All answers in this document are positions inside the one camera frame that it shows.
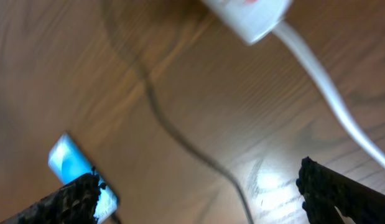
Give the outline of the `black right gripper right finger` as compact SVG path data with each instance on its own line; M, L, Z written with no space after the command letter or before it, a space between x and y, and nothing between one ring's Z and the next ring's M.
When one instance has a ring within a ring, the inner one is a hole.
M302 208L314 224L385 223L385 195L306 157L296 186L304 197Z

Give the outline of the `blue Galaxy smartphone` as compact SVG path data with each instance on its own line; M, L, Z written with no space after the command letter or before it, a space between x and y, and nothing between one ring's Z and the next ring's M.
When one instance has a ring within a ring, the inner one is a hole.
M93 165L68 133L63 133L49 152L48 166L63 184L69 184L83 174L93 173ZM118 196L110 186L100 190L94 217L98 224L110 217L119 205Z

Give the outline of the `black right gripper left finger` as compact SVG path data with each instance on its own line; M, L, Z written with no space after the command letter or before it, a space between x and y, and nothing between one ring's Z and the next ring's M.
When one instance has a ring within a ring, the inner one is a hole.
M97 224L95 212L105 188L92 168L0 224Z

